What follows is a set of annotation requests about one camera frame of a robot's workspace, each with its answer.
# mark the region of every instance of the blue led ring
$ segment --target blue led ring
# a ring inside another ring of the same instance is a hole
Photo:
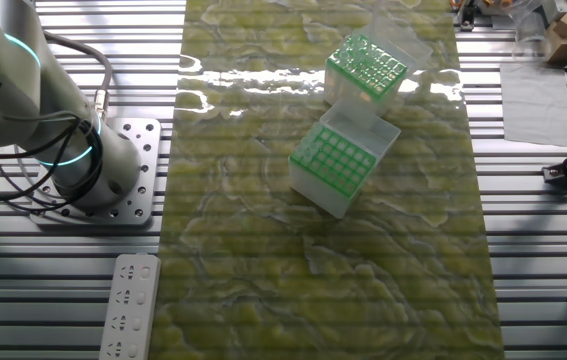
[[[101,116],[100,116],[100,115],[99,115],[99,129],[97,130],[97,134],[98,134],[98,135],[101,135]],[[74,164],[75,162],[77,162],[77,161],[83,159],[84,157],[86,157],[87,154],[90,153],[90,151],[92,151],[92,146],[90,146],[89,148],[87,148],[87,149],[83,152],[83,154],[81,154],[81,155],[75,157],[75,158],[72,159],[72,160],[68,160],[68,161],[59,163],[59,164],[56,165],[56,166],[59,167],[59,166]],[[39,162],[40,162],[41,164],[45,165],[45,166],[54,166],[54,164],[46,163],[46,162],[44,162],[44,161],[40,161],[40,160],[39,160]]]
[[[30,55],[32,55],[32,57],[34,58],[34,60],[36,60],[36,63],[39,64],[39,68],[41,68],[41,60],[39,60],[39,57],[36,56],[36,53],[34,52],[34,50],[32,50],[29,46],[27,46],[26,43],[24,43],[23,41],[21,41],[21,40],[15,38],[15,37],[12,36],[12,35],[5,34],[5,37],[6,37],[8,40],[10,40],[11,42],[13,42],[14,44],[16,44],[16,45],[22,47],[23,49],[25,49],[25,51],[29,52]]]

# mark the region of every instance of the green marble-patterned mat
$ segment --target green marble-patterned mat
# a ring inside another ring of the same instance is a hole
[[[343,220],[289,188],[326,58],[372,0],[188,0],[152,359],[501,359],[447,0],[381,16],[434,49]]]

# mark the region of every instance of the green pipette tip rack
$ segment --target green pipette tip rack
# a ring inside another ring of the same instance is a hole
[[[316,123],[290,155],[290,162],[349,199],[374,169],[376,157]]]
[[[379,100],[403,81],[407,66],[363,35],[350,36],[328,59],[327,65]]]

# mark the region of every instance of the slotted metal surface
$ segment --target slotted metal surface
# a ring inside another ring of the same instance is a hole
[[[162,124],[155,219],[146,229],[42,232],[26,214],[0,204],[0,359],[97,359],[116,256],[158,249],[185,0],[37,6],[47,30],[111,59],[111,116]],[[503,139],[498,66],[512,61],[513,33],[494,32],[481,19],[457,38],[506,355],[567,359],[567,195],[545,186],[540,173],[562,161],[567,148]],[[101,66],[52,48],[93,96]],[[35,176],[38,166],[28,164]],[[15,163],[7,169],[18,173]],[[0,188],[7,183],[0,180]]]

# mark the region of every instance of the black cable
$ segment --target black cable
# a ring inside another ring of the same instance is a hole
[[[79,128],[80,125],[81,125],[81,121],[79,120],[79,121],[76,121],[72,126],[68,127],[68,129],[70,129],[69,135],[65,137],[65,140],[63,141],[63,144],[61,145],[59,153],[57,154],[56,159],[54,160],[54,163],[52,164],[52,167],[50,168],[50,170],[48,170],[47,174],[45,174],[45,176],[43,176],[41,178],[41,180],[39,180],[36,184],[30,186],[28,189],[24,190],[22,193],[15,193],[15,194],[12,194],[12,195],[1,195],[0,201],[14,200],[14,199],[18,199],[20,197],[25,196],[25,194],[30,194],[30,193],[34,192],[36,189],[38,189],[41,185],[43,185],[50,177],[52,177],[52,175],[54,174],[54,171],[56,171],[56,168],[61,163],[61,159],[63,158],[63,154],[65,153],[65,149],[67,148],[68,144],[70,143],[70,139],[74,135],[74,131],[76,131]]]
[[[62,203],[56,203],[56,201],[48,202],[45,200],[40,200],[36,198],[33,194],[25,195],[27,198],[32,200],[33,202],[42,206],[42,208],[31,208],[31,207],[24,207],[18,204],[15,204],[11,201],[5,201],[9,206],[12,208],[27,211],[30,213],[39,214],[44,211],[53,211],[61,209],[67,205],[71,205],[83,196],[85,196],[94,186],[98,177],[102,170],[103,164],[103,143],[101,142],[100,136],[96,133],[93,128],[87,128],[85,122],[81,123],[83,127],[81,130],[86,133],[86,139],[88,140],[88,146],[92,146],[92,166],[90,172],[88,172],[83,179],[81,179],[77,185],[70,188],[70,190],[75,191],[75,193],[71,196],[66,198],[66,200]],[[1,175],[19,192],[24,192],[3,169],[3,166],[0,164],[0,173]]]
[[[70,126],[67,129],[65,129],[59,136],[55,137],[54,139],[52,139],[52,141],[50,141],[47,144],[39,146],[36,149],[26,151],[26,152],[22,152],[22,153],[18,153],[18,154],[0,154],[0,159],[1,160],[23,159],[23,158],[26,158],[26,157],[38,155],[38,154],[42,153],[43,151],[45,151],[45,150],[51,148],[52,146],[56,145],[59,141],[63,140],[63,138],[65,138],[66,136],[68,136],[69,134],[74,132],[75,130],[76,129],[72,129],[72,127]]]
[[[101,84],[99,90],[107,91],[108,87],[110,86],[110,82],[112,81],[113,70],[112,70],[112,64],[110,64],[110,60],[108,60],[107,57],[103,55],[103,53],[101,53],[100,51],[96,50],[91,46],[85,45],[78,41],[70,40],[63,36],[55,35],[47,31],[44,31],[43,34],[45,34],[45,40],[49,42],[59,44],[61,46],[65,46],[70,49],[74,49],[82,53],[86,53],[88,55],[94,56],[96,60],[98,60],[105,67],[103,83]]]

